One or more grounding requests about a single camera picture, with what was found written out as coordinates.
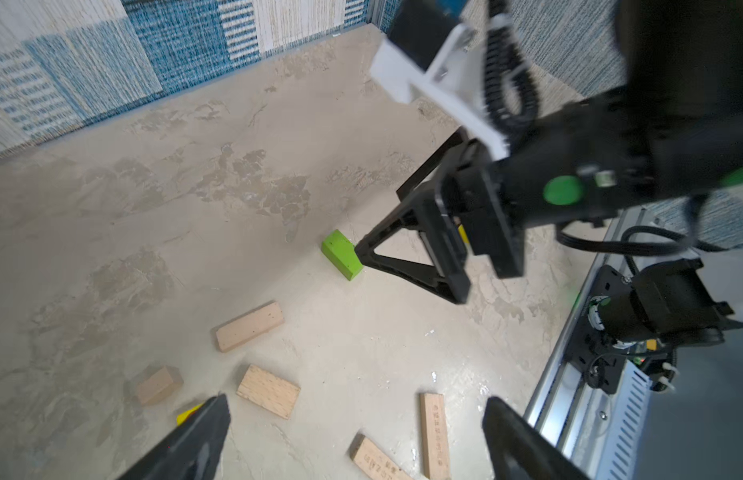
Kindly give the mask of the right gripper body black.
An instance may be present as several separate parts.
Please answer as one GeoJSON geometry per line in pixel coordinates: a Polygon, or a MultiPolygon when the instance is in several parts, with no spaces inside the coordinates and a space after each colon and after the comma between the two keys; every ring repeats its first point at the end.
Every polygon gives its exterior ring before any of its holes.
{"type": "Polygon", "coordinates": [[[467,253],[489,258],[501,279],[525,274],[525,232],[511,221],[501,199],[499,164],[477,140],[445,154],[431,179],[417,187],[417,203],[441,206],[455,226],[465,226],[467,253]]]}

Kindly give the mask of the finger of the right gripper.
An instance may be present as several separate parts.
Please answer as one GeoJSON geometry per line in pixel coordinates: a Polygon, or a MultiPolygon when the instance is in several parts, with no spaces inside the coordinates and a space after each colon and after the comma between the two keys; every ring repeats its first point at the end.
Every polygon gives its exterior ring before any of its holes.
{"type": "Polygon", "coordinates": [[[471,290],[471,280],[465,272],[467,248],[451,216],[435,203],[399,204],[358,242],[355,254],[368,268],[407,280],[453,304],[467,302],[471,290]],[[375,252],[403,229],[421,236],[431,260],[429,264],[375,252]]]}
{"type": "Polygon", "coordinates": [[[399,200],[403,201],[405,198],[407,198],[407,195],[409,193],[413,192],[419,184],[423,183],[425,181],[425,178],[429,176],[429,174],[433,173],[437,167],[439,167],[439,164],[443,162],[443,157],[445,157],[445,154],[451,150],[451,148],[455,146],[459,146],[465,142],[469,141],[469,134],[467,134],[467,130],[463,127],[457,128],[405,182],[403,182],[403,185],[397,189],[397,198],[399,200]]]}

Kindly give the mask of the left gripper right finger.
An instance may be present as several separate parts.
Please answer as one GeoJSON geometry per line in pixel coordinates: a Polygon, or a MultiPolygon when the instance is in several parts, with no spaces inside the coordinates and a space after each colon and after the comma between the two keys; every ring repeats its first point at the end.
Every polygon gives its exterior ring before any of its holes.
{"type": "Polygon", "coordinates": [[[483,434],[495,479],[587,480],[577,466],[497,396],[487,399],[483,434]]]}

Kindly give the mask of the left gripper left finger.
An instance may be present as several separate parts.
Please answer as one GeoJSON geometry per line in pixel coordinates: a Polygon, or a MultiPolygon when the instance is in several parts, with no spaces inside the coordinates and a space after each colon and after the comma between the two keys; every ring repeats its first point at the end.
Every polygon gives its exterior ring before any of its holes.
{"type": "Polygon", "coordinates": [[[230,422],[227,396],[208,398],[119,479],[214,479],[230,422]]]}

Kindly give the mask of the green wood block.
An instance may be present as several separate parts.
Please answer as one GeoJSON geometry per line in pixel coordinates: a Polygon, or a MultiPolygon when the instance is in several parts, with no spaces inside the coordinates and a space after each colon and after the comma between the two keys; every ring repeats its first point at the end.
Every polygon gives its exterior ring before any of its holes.
{"type": "Polygon", "coordinates": [[[363,270],[354,245],[339,230],[334,230],[324,238],[321,252],[348,281],[352,281],[363,270]]]}

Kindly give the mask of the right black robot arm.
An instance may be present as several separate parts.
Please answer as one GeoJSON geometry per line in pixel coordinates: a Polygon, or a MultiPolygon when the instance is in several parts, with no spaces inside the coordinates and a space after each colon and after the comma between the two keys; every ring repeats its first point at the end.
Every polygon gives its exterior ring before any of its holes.
{"type": "Polygon", "coordinates": [[[715,345],[743,328],[703,281],[699,245],[711,192],[743,185],[743,1],[621,1],[625,84],[539,113],[509,4],[487,5],[487,44],[469,51],[455,1],[405,1],[371,73],[397,102],[425,96],[459,122],[399,188],[399,206],[355,252],[370,268],[463,304],[469,254],[500,278],[525,273],[525,233],[655,258],[629,294],[599,307],[621,342],[715,345]]]}

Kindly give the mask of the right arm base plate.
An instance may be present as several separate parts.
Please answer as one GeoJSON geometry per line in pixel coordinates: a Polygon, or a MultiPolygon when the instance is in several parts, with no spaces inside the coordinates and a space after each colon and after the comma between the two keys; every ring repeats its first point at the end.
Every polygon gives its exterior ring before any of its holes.
{"type": "Polygon", "coordinates": [[[631,280],[619,270],[597,268],[563,353],[585,384],[609,395],[617,392],[625,364],[647,359],[645,342],[657,338],[635,317],[631,292],[631,280]]]}

